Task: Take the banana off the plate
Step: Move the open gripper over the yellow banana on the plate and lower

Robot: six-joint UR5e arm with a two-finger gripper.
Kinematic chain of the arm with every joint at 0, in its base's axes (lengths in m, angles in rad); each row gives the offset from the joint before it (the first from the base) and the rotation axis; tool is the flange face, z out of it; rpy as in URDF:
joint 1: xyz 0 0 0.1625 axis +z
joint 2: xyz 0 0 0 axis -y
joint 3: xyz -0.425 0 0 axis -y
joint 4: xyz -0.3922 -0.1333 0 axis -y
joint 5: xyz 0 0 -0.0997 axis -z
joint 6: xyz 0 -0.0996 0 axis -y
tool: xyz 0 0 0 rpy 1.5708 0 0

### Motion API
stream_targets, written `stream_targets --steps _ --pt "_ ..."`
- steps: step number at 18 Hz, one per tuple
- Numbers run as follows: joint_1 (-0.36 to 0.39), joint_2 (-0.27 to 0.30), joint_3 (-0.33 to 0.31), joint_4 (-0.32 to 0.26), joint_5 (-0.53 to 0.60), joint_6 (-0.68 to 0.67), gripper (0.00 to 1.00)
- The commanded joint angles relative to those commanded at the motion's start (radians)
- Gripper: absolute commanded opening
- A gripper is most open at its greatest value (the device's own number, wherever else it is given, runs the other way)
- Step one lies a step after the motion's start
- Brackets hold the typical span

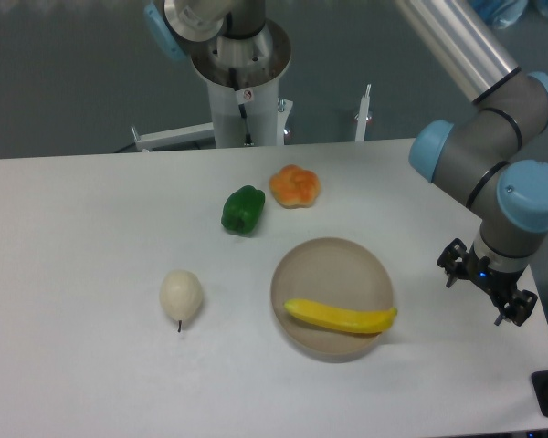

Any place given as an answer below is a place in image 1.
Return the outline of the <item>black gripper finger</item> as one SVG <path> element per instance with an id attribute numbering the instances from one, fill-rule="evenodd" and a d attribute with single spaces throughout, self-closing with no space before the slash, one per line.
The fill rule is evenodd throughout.
<path id="1" fill-rule="evenodd" d="M 494 321 L 499 326 L 503 321 L 510 321 L 520 327 L 532 314 L 538 296 L 529 290 L 508 289 L 493 295 L 493 304 L 499 310 Z"/>
<path id="2" fill-rule="evenodd" d="M 451 287 L 457 280 L 468 280 L 469 273 L 465 265 L 467 247 L 459 239 L 455 238 L 442 251 L 437 259 L 437 265 L 447 275 L 446 287 Z"/>

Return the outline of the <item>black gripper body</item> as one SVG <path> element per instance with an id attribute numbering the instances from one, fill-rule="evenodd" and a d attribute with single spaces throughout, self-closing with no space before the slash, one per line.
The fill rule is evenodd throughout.
<path id="1" fill-rule="evenodd" d="M 512 271 L 497 269 L 492 259 L 486 255 L 478 256 L 475 247 L 462 257 L 465 278 L 489 295 L 494 303 L 510 303 L 517 290 L 517 282 L 525 268 Z"/>

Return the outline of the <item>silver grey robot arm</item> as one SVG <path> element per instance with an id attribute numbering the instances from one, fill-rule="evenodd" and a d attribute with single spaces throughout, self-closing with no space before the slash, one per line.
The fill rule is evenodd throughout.
<path id="1" fill-rule="evenodd" d="M 466 1 L 397 6 L 478 110 L 462 125 L 430 123 L 409 152 L 419 174 L 481 220 L 473 244 L 453 241 L 438 265 L 521 325 L 537 301 L 517 283 L 548 233 L 548 164 L 513 156 L 548 127 L 548 75 L 523 73 Z M 143 14 L 164 53 L 189 58 L 205 80 L 217 147 L 284 142 L 277 91 L 290 42 L 263 2 L 151 1 Z"/>

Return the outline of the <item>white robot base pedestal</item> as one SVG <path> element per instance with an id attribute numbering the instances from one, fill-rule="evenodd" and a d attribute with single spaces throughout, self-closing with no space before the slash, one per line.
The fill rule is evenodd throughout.
<path id="1" fill-rule="evenodd" d="M 250 38 L 219 36 L 193 56 L 193 67 L 206 83 L 218 149 L 284 142 L 279 81 L 290 59 L 286 32 L 269 19 Z"/>

